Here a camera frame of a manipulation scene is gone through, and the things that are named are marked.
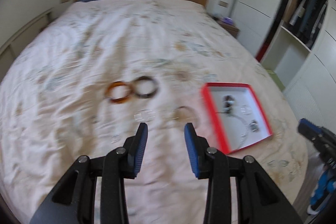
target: blue and black object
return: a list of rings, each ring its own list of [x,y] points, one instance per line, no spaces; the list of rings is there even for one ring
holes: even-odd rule
[[[148,128],[141,123],[135,136],[106,156],[80,156],[57,182],[30,224],[93,224],[95,188],[101,179],[100,223],[128,224],[124,179],[140,171]]]
[[[184,128],[184,138],[192,172],[198,179],[209,179],[203,224],[231,223],[231,184],[235,177],[239,224],[302,224],[281,190],[252,157],[242,160],[209,147],[197,136],[192,123]]]
[[[298,132],[310,140],[320,153],[321,160],[328,166],[331,172],[336,175],[336,136],[329,129],[318,127],[308,121],[301,119]]]

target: red gift box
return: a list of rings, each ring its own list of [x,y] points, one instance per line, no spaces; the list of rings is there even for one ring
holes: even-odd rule
[[[265,112],[250,85],[238,83],[206,83],[201,93],[218,140],[219,149],[224,154],[229,154],[254,145],[272,135],[272,130]],[[241,107],[239,111],[237,111],[239,105],[234,106],[233,113],[236,114],[233,116],[235,117],[219,113],[222,111],[223,105],[223,100],[220,100],[220,98],[228,94],[234,94],[235,100],[244,106]],[[247,111],[243,114],[243,109],[249,109],[251,111],[249,114]],[[250,121],[253,120],[258,123],[259,130],[257,132],[252,132],[251,129],[247,129],[247,124],[249,125]],[[237,140],[239,137],[242,139],[242,135],[240,135],[241,125],[244,125],[244,130],[248,130],[249,133],[244,144],[240,144],[241,147],[237,147]]]

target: green mat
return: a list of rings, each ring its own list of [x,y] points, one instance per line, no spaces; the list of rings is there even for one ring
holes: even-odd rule
[[[285,86],[283,85],[283,83],[281,83],[279,77],[277,76],[277,74],[272,71],[272,70],[269,70],[267,69],[266,70],[267,73],[271,76],[271,78],[273,79],[274,83],[276,83],[276,85],[278,86],[278,88],[283,91],[285,89]]]

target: nightstand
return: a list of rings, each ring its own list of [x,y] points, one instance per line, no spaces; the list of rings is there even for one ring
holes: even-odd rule
[[[234,38],[237,38],[239,29],[236,26],[223,23],[220,20],[218,20],[217,23],[227,30]]]

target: screw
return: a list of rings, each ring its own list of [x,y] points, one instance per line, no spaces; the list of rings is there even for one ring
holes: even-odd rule
[[[215,154],[215,153],[217,153],[217,149],[214,148],[214,147],[208,147],[208,148],[207,148],[207,152],[208,152],[209,154]]]
[[[252,156],[246,156],[245,157],[245,161],[248,163],[248,164],[251,164],[254,162],[254,157]]]
[[[126,152],[126,149],[123,148],[123,147],[118,147],[118,148],[116,149],[116,153],[117,153],[118,155],[122,155],[122,154],[124,154],[125,152]]]
[[[78,158],[78,161],[82,164],[83,162],[86,162],[87,161],[87,156],[80,156]]]

